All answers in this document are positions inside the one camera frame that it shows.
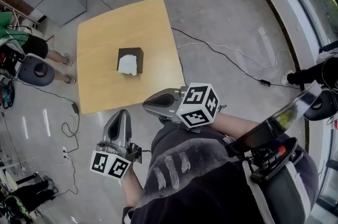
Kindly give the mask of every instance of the tissue box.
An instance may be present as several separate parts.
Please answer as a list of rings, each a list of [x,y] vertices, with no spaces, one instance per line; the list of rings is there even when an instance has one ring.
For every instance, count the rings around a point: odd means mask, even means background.
[[[142,73],[143,71],[143,51],[141,48],[127,48],[118,50],[118,59],[117,59],[117,71],[120,63],[120,58],[125,55],[134,55],[136,56],[137,64],[137,73]]]

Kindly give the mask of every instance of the table top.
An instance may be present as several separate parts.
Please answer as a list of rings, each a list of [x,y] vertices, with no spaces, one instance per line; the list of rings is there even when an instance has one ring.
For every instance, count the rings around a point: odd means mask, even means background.
[[[143,73],[118,73],[118,49],[137,47],[144,53]],[[77,49],[83,114],[142,103],[184,85],[163,0],[133,3],[81,23]]]

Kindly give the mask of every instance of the pants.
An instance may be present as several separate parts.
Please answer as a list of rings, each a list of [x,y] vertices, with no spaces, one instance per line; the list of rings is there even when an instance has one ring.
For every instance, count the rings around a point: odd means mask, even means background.
[[[288,74],[287,80],[290,84],[296,85],[311,83],[316,80],[319,84],[327,84],[330,88],[335,88],[338,80],[338,58],[332,57],[325,62],[325,65],[322,62],[309,69]]]
[[[23,186],[15,190],[11,195],[17,196],[25,205],[27,211],[31,212],[54,196],[53,190],[46,190],[47,188],[48,181],[42,181],[37,184]]]
[[[42,59],[45,59],[48,53],[47,42],[33,35],[28,36],[28,40],[22,45],[22,49],[26,54],[33,53]]]

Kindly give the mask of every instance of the shoe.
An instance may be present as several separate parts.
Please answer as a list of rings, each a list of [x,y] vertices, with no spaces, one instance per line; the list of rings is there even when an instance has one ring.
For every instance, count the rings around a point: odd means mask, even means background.
[[[65,75],[66,77],[68,77],[69,78],[69,81],[65,81],[64,83],[66,83],[66,84],[75,84],[76,83],[76,78],[74,78],[74,77],[71,77],[71,76],[69,76],[69,75]]]
[[[47,175],[43,177],[43,180],[48,182],[48,189],[54,188],[54,181],[50,179]]]
[[[70,56],[68,54],[62,55],[64,58],[67,59],[67,63],[64,63],[66,66],[71,67],[73,65],[73,61],[71,60]]]
[[[57,187],[53,187],[53,192],[54,192],[54,194],[58,194],[59,193],[59,189],[57,188]]]
[[[295,73],[293,70],[287,70],[286,73],[284,74],[284,76],[281,78],[280,83],[282,85],[289,84],[289,81],[287,80],[287,75],[288,74],[293,74],[293,73]]]

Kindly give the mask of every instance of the gray floor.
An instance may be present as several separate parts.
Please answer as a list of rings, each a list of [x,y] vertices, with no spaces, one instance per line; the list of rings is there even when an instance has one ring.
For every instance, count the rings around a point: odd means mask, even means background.
[[[131,0],[104,0],[112,8],[130,4]],[[264,66],[274,64],[280,49],[287,49],[280,27],[265,0],[164,0],[172,27],[214,44],[225,44],[241,50]],[[100,0],[88,0],[88,11],[63,27],[45,21],[45,38],[54,34],[50,48],[70,54],[76,59],[77,26],[79,23],[108,11]],[[176,45],[182,46],[192,39],[173,32]],[[277,65],[262,68],[241,54],[214,47],[225,52],[250,75],[280,83],[280,78],[293,62],[288,52],[282,51]],[[286,104],[296,90],[283,87],[263,87],[245,76],[222,55],[211,52],[205,45],[187,45],[178,50],[184,66],[184,75],[189,82],[212,83],[222,104],[228,107],[224,113],[261,122]],[[56,65],[62,72],[76,74],[76,64],[67,69]],[[77,86],[53,82],[44,89],[78,101]],[[46,109],[51,136],[46,130],[43,109]],[[158,120],[143,111],[141,105],[127,107],[132,117],[133,142],[149,149],[151,141],[161,127]],[[118,182],[89,171],[91,152],[101,139],[103,126],[115,110],[90,115],[80,115],[78,132],[79,150],[70,154],[76,167],[79,194],[67,193],[41,207],[53,223],[119,223],[124,198]],[[61,132],[63,122],[73,124],[69,102],[47,95],[33,88],[17,84],[16,102],[5,112],[14,144],[28,171],[38,171],[54,179],[60,191],[74,190],[71,165],[62,158],[62,146],[74,148],[73,139],[65,139]],[[26,121],[27,134],[24,130]],[[8,139],[4,123],[0,124],[0,141],[13,156],[13,147]],[[288,131],[304,145],[304,122],[302,120]],[[136,174],[144,184],[150,160],[144,154],[144,163],[135,164]]]

